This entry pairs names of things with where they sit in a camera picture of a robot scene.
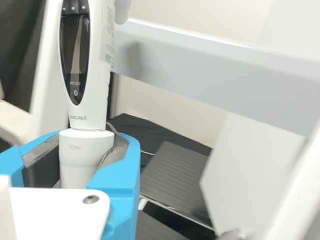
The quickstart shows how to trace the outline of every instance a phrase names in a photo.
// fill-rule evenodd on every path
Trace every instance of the white shelf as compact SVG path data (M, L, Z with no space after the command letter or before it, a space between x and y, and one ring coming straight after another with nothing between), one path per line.
M118 74L300 135L320 116L316 62L135 19L116 28L115 59Z

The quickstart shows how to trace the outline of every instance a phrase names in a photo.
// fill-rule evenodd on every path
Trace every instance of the black rubber mat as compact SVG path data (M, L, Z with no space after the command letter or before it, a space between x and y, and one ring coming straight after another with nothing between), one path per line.
M136 240L188 240L171 228L139 211Z
M141 195L212 228L200 189L208 157L165 142L141 175Z
M128 114L122 114L110 120L118 132L136 138L141 149L149 153L156 153L164 142L176 144L186 149L209 156L211 148L197 141L179 135L151 121ZM149 164L151 156L141 155L141 172Z

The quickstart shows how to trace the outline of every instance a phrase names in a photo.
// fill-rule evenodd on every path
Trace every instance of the sticker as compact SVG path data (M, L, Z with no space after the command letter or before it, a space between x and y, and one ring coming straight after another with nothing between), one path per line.
M111 67L115 64L115 5L112 0L105 1L103 21L105 26L102 32L102 60L109 63Z

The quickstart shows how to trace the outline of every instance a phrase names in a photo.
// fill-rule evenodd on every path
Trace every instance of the blue plastic holder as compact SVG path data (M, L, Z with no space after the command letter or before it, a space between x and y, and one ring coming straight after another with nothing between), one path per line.
M58 131L46 134L23 146L14 146L0 154L0 175L8 175L14 187L24 187L23 156L38 147ZM135 240L140 197L140 143L133 137L120 134L128 142L123 160L99 169L87 189L105 192L111 200L110 215L102 240Z

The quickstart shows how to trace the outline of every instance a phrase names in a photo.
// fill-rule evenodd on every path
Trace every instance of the white wall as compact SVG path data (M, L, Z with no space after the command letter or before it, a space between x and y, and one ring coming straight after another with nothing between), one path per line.
M273 51L320 60L320 1L275 0L259 44Z
M219 108L125 76L114 91L115 116L127 113L147 119L207 146L216 142L226 116Z
M260 38L273 1L132 0L130 16L255 43ZM225 111L124 76L115 85L113 116L128 113L214 147L226 117Z

